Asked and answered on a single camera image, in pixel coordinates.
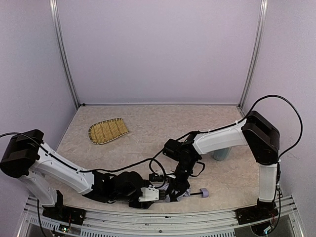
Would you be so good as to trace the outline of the lavender folding umbrella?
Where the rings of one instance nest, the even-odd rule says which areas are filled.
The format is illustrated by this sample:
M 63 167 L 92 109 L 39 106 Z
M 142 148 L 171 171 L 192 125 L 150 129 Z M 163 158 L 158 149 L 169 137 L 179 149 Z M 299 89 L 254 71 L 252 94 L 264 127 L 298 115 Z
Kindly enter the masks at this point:
M 164 194 L 162 196 L 162 200 L 159 200 L 160 202 L 178 202 L 180 201 L 183 197 L 192 197 L 192 196 L 200 196 L 201 198 L 208 198 L 209 197 L 209 191 L 206 188 L 201 188 L 199 192 L 192 193 L 191 189 L 188 188 L 186 191 L 184 191 L 183 194 L 177 195 L 178 192 L 175 192 L 175 197 L 171 197 L 170 194 L 168 194 L 167 188 L 169 184 L 166 183 L 164 184 L 161 188 L 159 188 L 159 191 L 164 191 Z

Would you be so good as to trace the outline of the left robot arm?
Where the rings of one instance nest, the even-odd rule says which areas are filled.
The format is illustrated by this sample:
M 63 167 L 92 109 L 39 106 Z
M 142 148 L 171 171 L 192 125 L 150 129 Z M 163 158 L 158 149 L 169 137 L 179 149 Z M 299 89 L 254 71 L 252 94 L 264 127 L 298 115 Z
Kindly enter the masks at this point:
M 93 201 L 112 204 L 126 201 L 130 207 L 147 209 L 159 199 L 159 191 L 137 172 L 119 175 L 87 170 L 68 161 L 43 141 L 37 129 L 25 133 L 10 132 L 9 144 L 0 162 L 1 171 L 23 182 L 42 204 L 43 215 L 64 219 L 71 207 L 63 204 L 63 195 L 52 188 L 44 176 L 50 176 Z

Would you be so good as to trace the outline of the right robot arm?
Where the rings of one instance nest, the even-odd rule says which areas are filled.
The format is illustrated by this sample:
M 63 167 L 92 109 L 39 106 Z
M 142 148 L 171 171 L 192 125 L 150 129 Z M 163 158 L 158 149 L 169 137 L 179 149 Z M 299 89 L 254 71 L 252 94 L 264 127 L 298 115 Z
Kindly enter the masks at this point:
M 276 195 L 280 180 L 279 131 L 257 111 L 244 120 L 211 131 L 192 131 L 180 139 L 169 139 L 162 153 L 177 161 L 175 177 L 166 190 L 171 202 L 190 187 L 188 178 L 203 155 L 217 153 L 235 147 L 248 147 L 259 167 L 259 194 L 257 202 L 250 208 L 242 208 L 244 217 L 279 214 Z

